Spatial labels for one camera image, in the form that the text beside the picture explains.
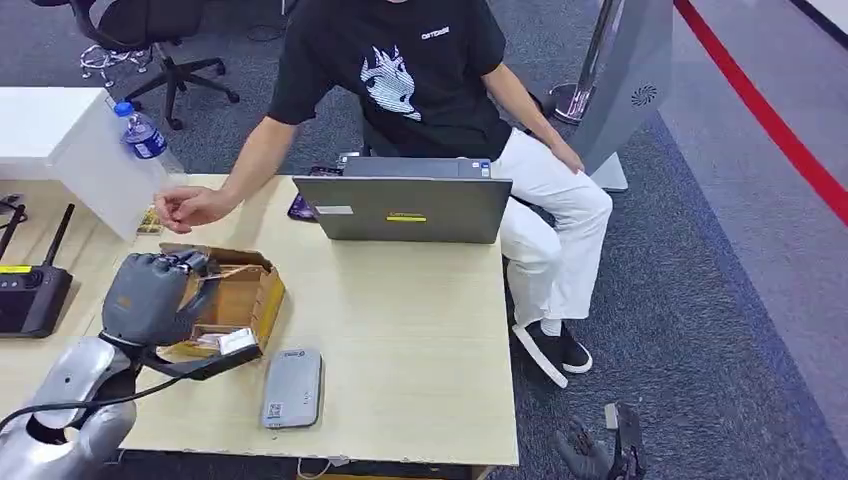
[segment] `graphic print on t-shirt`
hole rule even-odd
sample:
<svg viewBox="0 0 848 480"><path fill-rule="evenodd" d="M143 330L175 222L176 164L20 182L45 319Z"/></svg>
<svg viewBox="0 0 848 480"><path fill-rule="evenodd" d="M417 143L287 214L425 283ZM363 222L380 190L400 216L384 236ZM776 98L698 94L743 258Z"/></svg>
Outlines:
<svg viewBox="0 0 848 480"><path fill-rule="evenodd" d="M366 56L362 62L359 78L365 83L368 94L384 110L400 113L406 118L421 121L421 113L412 106L415 79L406 70L406 64L397 46L392 54L377 47L374 50L374 66Z"/></svg>

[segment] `metal pole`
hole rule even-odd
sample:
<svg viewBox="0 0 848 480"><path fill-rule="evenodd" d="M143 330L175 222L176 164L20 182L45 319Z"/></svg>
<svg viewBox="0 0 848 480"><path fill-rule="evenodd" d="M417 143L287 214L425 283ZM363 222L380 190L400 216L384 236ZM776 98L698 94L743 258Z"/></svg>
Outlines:
<svg viewBox="0 0 848 480"><path fill-rule="evenodd" d="M583 69L577 83L565 83L551 89L551 95L556 98L557 103L554 115L559 120L572 125L578 125L583 120L586 106L589 105L592 92L595 90L601 47L615 21L621 1L604 0L601 5L601 13L598 15L598 22L595 24L592 41L589 42L589 50L586 52L586 59L583 60Z"/></svg>

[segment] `floor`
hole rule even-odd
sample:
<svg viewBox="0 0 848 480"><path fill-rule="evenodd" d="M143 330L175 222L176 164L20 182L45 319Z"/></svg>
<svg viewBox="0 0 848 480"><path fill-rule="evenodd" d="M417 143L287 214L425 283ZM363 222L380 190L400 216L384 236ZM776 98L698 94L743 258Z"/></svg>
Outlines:
<svg viewBox="0 0 848 480"><path fill-rule="evenodd" d="M507 63L533 88L574 80L596 0L490 0ZM788 0L695 0L778 113L848 185L848 51ZM180 58L220 55L242 97L192 90L187 129L169 135L194 172L227 172L264 113L278 42L245 29L279 24L275 0L210 0ZM774 146L686 24L675 16L673 88L619 153L631 188L614 197L590 319L574 325L592 373L552 388L513 345L521 467L495 479L570 478L552 436L579 415L601 438L602 409L643 417L656 479L848 478L848 228ZM29 32L45 32L35 37ZM0 85L97 85L76 55L89 42L66 8L0 3ZM119 72L120 96L144 77ZM160 116L161 92L143 101ZM357 104L334 91L282 167L303 172L358 145ZM562 127L564 134L570 131ZM291 478L274 459L129 452L104 478Z"/></svg>

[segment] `man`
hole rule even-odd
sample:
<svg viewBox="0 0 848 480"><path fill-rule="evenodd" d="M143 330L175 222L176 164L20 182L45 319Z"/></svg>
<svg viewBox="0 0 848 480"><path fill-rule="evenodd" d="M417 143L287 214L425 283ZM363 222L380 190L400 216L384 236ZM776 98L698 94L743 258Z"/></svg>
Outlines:
<svg viewBox="0 0 848 480"><path fill-rule="evenodd" d="M163 224L187 233L229 214L276 173L297 125L341 86L401 155L494 159L493 177L512 179L515 197L554 216L552 229L507 204L500 233L513 331L560 387L564 372L588 371L592 357L563 323L589 314L612 201L502 63L506 41L486 1L305 0L289 25L270 110L226 183L158 195ZM501 120L487 93L541 142Z"/></svg>

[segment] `white sock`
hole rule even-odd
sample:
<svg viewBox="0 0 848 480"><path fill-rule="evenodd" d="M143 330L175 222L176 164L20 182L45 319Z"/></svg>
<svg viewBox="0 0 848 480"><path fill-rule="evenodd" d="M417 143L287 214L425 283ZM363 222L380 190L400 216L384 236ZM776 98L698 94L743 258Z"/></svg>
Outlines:
<svg viewBox="0 0 848 480"><path fill-rule="evenodd" d="M550 320L543 318L542 333L549 337L558 337L562 333L562 320Z"/></svg>

